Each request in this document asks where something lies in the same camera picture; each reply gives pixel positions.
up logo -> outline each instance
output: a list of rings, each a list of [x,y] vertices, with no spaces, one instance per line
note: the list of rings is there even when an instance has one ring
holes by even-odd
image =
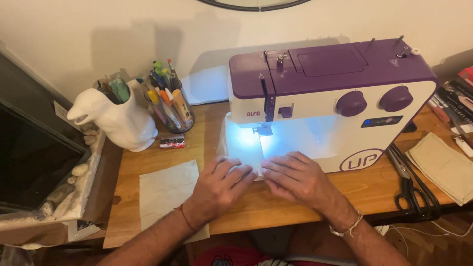
[[[359,151],[343,160],[340,165],[340,171],[358,170],[371,166],[382,154],[382,149]]]

sewing machine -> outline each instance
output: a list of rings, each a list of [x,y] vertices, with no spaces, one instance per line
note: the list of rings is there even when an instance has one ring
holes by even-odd
[[[300,151],[326,173],[373,165],[438,82],[402,36],[235,55],[229,75],[221,153],[261,169]]]

white wall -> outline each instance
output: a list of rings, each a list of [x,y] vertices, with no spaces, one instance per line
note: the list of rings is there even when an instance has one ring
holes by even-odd
[[[0,49],[71,101],[105,74],[133,77],[171,57],[196,103],[226,97],[238,53],[403,34],[435,66],[473,48],[469,3],[312,0],[260,13],[196,0],[0,0]]]

pen holder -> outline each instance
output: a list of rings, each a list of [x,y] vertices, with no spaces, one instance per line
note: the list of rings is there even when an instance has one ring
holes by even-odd
[[[149,106],[153,108],[166,129],[173,134],[181,134],[194,125],[195,116],[183,91],[177,89],[172,94],[174,99],[166,101],[158,93],[158,103],[154,104],[148,95],[143,93],[145,99],[149,102]]]

wooden table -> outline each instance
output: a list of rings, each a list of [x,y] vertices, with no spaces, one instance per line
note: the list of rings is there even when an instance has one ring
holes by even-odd
[[[202,170],[204,162],[216,155],[222,120],[229,112],[229,104],[194,106],[193,109],[197,120],[190,132],[185,135],[185,148],[160,150],[156,142],[142,152],[124,151],[104,248],[121,246],[141,232],[140,175],[193,159],[197,160],[199,170]],[[418,130],[403,133],[395,141],[402,151],[412,148],[428,132],[433,132],[450,147],[461,152],[451,140],[450,130],[429,107],[424,107],[414,118],[414,122]],[[162,136],[164,132],[165,130],[160,131],[159,135]],[[417,174],[441,204],[453,203],[452,199],[420,172],[417,171]],[[399,193],[399,177],[386,156],[382,156],[376,164],[366,169],[333,173],[328,176],[355,208],[364,214],[397,211],[394,195]],[[274,197],[264,182],[257,181],[224,216],[210,223],[210,233],[221,234],[314,222],[321,218],[311,209]]]

